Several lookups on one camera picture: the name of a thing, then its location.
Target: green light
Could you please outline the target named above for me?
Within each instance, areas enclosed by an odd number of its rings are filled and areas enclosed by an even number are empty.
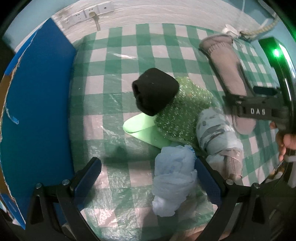
[[[273,51],[273,54],[274,54],[274,56],[275,57],[279,57],[279,50],[278,49],[275,49],[274,51]]]

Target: black cloth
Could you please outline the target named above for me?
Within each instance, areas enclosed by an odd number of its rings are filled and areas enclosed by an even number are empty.
[[[132,88],[139,110],[154,116],[174,98],[179,83],[165,72],[151,68],[132,83]]]

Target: power outlet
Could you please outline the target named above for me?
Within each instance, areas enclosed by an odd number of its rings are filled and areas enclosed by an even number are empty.
[[[72,16],[66,18],[64,21],[61,22],[63,28],[68,29],[69,27],[74,25]]]
[[[111,12],[114,10],[114,6],[110,1],[102,2],[102,3],[98,4],[97,6],[98,6],[100,14],[104,14],[104,13]]]
[[[86,20],[86,16],[85,16],[84,10],[81,10],[81,11],[75,13],[71,17],[72,17],[72,20],[73,20],[74,24]]]
[[[96,13],[96,15],[99,15],[99,9],[97,5],[86,8],[84,12],[85,12],[86,18],[92,18],[93,16],[89,15],[92,12]]]

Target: human hand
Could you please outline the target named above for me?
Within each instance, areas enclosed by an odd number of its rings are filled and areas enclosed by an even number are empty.
[[[271,122],[269,124],[271,129],[275,129],[276,124]],[[286,149],[296,150],[296,134],[283,134],[280,131],[276,134],[276,142],[279,146],[279,161],[283,161]]]

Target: green scrubbing cloth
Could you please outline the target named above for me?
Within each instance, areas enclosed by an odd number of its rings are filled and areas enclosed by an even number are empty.
[[[172,141],[199,149],[195,134],[197,115],[211,107],[213,95],[196,86],[188,77],[178,77],[179,91],[154,120],[159,132]]]

